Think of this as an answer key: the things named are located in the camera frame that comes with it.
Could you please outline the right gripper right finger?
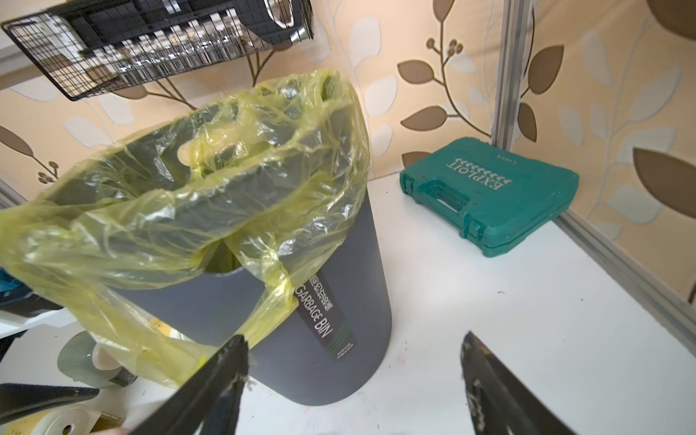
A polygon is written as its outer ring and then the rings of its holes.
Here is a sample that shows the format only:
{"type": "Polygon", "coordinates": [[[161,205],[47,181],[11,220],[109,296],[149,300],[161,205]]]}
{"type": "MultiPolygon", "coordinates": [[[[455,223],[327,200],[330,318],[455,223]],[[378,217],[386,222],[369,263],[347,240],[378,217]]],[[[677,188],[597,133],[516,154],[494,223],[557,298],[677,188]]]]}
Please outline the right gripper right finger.
{"type": "Polygon", "coordinates": [[[460,363],[477,434],[574,433],[471,331],[461,345],[460,363]]]}

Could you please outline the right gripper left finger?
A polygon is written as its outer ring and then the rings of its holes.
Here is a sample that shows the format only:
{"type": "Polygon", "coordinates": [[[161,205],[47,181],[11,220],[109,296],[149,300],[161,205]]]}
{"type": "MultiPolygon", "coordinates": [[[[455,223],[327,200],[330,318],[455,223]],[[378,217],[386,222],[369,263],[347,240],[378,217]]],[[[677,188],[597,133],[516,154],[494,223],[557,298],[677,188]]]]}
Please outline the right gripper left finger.
{"type": "Polygon", "coordinates": [[[234,434],[248,369],[248,342],[235,335],[132,433],[234,434]]]}

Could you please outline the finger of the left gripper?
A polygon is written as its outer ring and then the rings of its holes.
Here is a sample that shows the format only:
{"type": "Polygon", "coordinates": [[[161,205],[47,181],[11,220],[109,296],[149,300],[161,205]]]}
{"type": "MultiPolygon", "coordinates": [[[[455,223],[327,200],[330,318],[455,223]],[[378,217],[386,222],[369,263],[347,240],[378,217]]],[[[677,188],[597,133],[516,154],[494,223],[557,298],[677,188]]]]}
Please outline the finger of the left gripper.
{"type": "Polygon", "coordinates": [[[1,384],[1,424],[8,424],[40,411],[86,402],[100,390],[35,384],[1,384]]]}

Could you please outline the green pencil sharpener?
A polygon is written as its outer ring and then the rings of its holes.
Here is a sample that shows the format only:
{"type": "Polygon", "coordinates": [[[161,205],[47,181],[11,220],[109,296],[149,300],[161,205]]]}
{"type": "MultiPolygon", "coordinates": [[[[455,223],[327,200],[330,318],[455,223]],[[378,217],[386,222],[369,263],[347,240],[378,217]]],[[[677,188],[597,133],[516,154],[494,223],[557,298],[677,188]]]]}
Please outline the green pencil sharpener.
{"type": "Polygon", "coordinates": [[[87,331],[66,343],[59,353],[57,368],[72,380],[100,390],[127,387],[137,379],[87,331]]]}

